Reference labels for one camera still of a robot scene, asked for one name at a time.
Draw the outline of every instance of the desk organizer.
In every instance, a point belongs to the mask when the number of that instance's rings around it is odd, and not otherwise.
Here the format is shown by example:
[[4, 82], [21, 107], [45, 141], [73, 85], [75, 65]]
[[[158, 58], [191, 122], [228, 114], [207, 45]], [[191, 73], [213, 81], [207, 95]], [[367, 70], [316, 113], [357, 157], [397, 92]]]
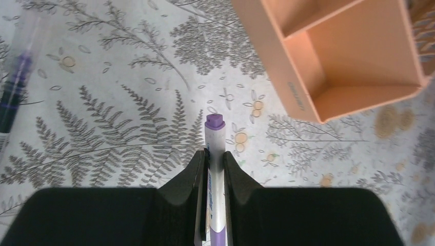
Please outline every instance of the desk organizer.
[[409, 14], [421, 19], [433, 1], [418, 2], [408, 11], [404, 0], [232, 0], [287, 113], [319, 123], [427, 86], [435, 59], [422, 65], [419, 51], [435, 58], [435, 31], [418, 50]]

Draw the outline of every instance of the table surface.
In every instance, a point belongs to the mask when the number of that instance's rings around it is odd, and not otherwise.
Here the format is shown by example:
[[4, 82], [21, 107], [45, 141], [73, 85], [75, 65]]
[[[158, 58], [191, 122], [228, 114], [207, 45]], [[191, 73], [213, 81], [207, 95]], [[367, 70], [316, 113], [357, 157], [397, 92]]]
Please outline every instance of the table surface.
[[434, 86], [318, 125], [286, 115], [229, 0], [4, 0], [0, 57], [23, 6], [52, 27], [0, 164], [0, 237], [37, 189], [160, 187], [220, 113], [264, 186], [368, 188], [408, 245], [435, 243]]

